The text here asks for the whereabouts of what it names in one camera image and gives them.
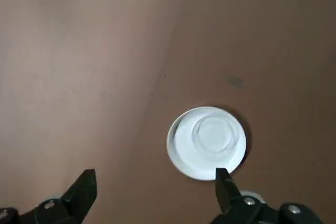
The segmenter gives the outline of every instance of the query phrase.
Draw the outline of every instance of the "plate center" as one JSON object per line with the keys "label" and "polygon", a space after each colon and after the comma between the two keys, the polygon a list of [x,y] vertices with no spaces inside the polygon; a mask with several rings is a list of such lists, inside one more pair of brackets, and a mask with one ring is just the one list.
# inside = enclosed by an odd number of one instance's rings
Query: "plate center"
{"label": "plate center", "polygon": [[222,151],[232,139],[231,129],[224,119],[205,118],[197,130],[199,143],[210,152]]}

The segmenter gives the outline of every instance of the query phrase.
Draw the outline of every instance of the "white dish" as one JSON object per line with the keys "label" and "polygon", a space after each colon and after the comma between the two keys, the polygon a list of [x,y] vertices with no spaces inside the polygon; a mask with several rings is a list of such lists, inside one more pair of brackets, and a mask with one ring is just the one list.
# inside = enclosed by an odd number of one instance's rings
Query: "white dish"
{"label": "white dish", "polygon": [[234,171],[244,158],[246,136],[230,113],[199,107],[180,115],[167,135],[167,151],[176,168],[198,180],[214,180],[216,168]]}

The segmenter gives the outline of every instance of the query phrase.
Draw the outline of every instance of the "black plastic part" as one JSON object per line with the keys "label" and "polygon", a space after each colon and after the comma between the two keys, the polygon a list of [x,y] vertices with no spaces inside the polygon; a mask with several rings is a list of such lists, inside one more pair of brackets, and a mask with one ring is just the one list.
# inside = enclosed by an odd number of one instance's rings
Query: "black plastic part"
{"label": "black plastic part", "polygon": [[80,224],[97,197],[94,169],[85,170],[60,199],[49,199],[19,216],[15,208],[3,208],[0,224]]}
{"label": "black plastic part", "polygon": [[69,214],[82,223],[97,197],[97,181],[94,169],[85,170],[61,197]]}
{"label": "black plastic part", "polygon": [[17,224],[18,223],[18,212],[15,208],[1,208],[0,213],[5,214],[5,216],[0,219],[0,224]]}
{"label": "black plastic part", "polygon": [[230,177],[227,169],[216,169],[216,197],[222,213],[225,213],[242,195]]}
{"label": "black plastic part", "polygon": [[[277,211],[254,197],[242,196],[224,168],[216,169],[216,196],[223,214],[217,216],[212,224],[323,224],[304,205],[286,203]],[[294,214],[290,211],[291,205],[300,211]]]}
{"label": "black plastic part", "polygon": [[[298,207],[300,212],[294,214],[289,211],[289,206],[291,205]],[[317,217],[312,210],[298,203],[286,203],[281,205],[279,219],[281,223],[285,224],[323,224],[320,218]]]}

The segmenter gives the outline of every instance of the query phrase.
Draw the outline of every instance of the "white plate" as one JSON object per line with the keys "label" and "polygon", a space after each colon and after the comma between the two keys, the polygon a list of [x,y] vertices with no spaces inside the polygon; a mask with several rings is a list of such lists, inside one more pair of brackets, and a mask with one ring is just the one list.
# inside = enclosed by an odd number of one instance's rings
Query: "white plate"
{"label": "white plate", "polygon": [[214,180],[216,168],[234,171],[243,160],[246,136],[230,113],[199,107],[180,115],[167,135],[167,151],[176,168],[186,176]]}

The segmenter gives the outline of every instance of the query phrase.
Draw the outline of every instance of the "metal screw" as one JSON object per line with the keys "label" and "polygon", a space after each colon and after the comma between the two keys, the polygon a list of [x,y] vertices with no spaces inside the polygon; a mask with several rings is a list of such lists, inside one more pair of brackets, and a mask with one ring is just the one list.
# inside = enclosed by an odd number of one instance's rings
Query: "metal screw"
{"label": "metal screw", "polygon": [[252,205],[255,204],[254,199],[252,199],[251,197],[246,197],[246,198],[244,199],[244,201],[245,201],[245,203],[248,204],[249,206],[252,206]]}
{"label": "metal screw", "polygon": [[55,203],[51,200],[44,205],[44,208],[49,209],[49,208],[53,207],[54,205],[55,205]]}
{"label": "metal screw", "polygon": [[8,215],[7,210],[6,210],[6,209],[2,210],[2,211],[0,212],[0,220],[6,218],[7,215]]}
{"label": "metal screw", "polygon": [[291,211],[293,214],[299,214],[299,213],[301,213],[300,208],[298,208],[297,206],[294,206],[294,205],[290,205],[288,207],[288,210]]}

